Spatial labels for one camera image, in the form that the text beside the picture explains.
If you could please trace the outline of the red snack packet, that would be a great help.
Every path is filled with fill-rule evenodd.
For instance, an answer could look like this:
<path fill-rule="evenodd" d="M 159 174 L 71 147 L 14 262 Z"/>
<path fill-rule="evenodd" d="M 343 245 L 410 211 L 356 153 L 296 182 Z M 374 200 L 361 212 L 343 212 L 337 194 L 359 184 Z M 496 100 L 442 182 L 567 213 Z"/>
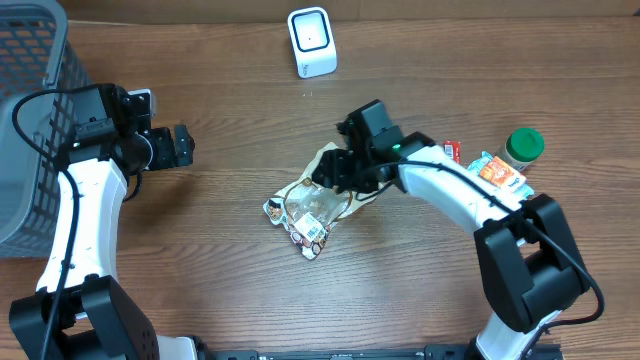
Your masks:
<path fill-rule="evenodd" d="M 458 141 L 447 140 L 443 142 L 443 150 L 445 154 L 456 163 L 461 163 L 461 143 Z"/>

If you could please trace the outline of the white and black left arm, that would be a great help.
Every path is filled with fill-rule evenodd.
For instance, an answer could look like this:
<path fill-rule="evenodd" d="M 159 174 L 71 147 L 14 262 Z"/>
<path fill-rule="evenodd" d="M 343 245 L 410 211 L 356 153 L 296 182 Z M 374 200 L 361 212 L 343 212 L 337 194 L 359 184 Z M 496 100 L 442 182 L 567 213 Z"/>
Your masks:
<path fill-rule="evenodd" d="M 3 109 L 1 252 L 43 256 L 33 295 L 9 325 L 31 359 L 204 359 L 193 336 L 157 334 L 117 279 L 122 205 L 146 171 L 188 166 L 185 126 L 152 126 L 148 89 L 47 89 Z"/>

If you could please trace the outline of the brown snack packets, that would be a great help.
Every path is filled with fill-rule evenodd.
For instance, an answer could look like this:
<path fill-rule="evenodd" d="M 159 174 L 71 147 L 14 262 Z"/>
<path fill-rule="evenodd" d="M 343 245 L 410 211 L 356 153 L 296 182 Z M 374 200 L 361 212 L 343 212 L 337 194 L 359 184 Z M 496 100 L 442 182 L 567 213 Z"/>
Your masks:
<path fill-rule="evenodd" d="M 329 142 L 316 152 L 300 177 L 277 191 L 263 204 L 263 211 L 274 226 L 282 226 L 293 244 L 308 260 L 316 259 L 325 248 L 330 232 L 342 220 L 378 195 L 345 191 L 340 194 L 312 180 L 312 172 L 325 151 L 338 146 Z"/>

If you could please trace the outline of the green lidded jar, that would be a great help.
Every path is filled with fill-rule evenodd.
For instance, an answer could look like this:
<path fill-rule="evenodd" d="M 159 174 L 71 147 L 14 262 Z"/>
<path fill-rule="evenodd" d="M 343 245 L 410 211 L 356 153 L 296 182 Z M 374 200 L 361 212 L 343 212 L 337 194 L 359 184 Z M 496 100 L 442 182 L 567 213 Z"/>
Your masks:
<path fill-rule="evenodd" d="M 496 156 L 518 172 L 524 171 L 545 150 L 544 137 L 534 128 L 515 130 L 498 149 Z"/>

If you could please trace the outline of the mint green wipes pack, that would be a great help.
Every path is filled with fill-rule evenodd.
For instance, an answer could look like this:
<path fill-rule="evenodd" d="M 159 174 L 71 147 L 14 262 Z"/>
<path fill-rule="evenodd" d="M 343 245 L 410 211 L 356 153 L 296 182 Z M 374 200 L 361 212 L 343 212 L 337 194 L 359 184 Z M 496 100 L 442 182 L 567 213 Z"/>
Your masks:
<path fill-rule="evenodd" d="M 492 156 L 491 154 L 489 154 L 488 152 L 483 152 L 481 154 L 481 156 L 474 160 L 473 162 L 470 163 L 470 165 L 468 166 L 467 170 L 470 171 L 471 173 L 474 173 L 475 175 L 479 176 L 479 171 L 481 170 L 482 167 L 484 167 L 493 157 L 497 157 L 497 156 Z M 527 199 L 532 197 L 535 194 L 534 189 L 527 184 L 527 179 L 526 182 L 523 186 L 521 186 L 518 190 L 516 190 L 515 192 L 511 192 L 523 199 Z"/>

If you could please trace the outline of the orange Kleenex tissue pack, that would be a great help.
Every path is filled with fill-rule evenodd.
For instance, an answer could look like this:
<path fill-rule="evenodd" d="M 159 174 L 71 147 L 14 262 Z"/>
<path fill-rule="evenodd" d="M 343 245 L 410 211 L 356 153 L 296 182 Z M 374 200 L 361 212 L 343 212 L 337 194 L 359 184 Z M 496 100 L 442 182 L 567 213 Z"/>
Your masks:
<path fill-rule="evenodd" d="M 515 192 L 526 182 L 526 177 L 499 157 L 493 157 L 479 171 L 479 176 L 494 186 Z"/>

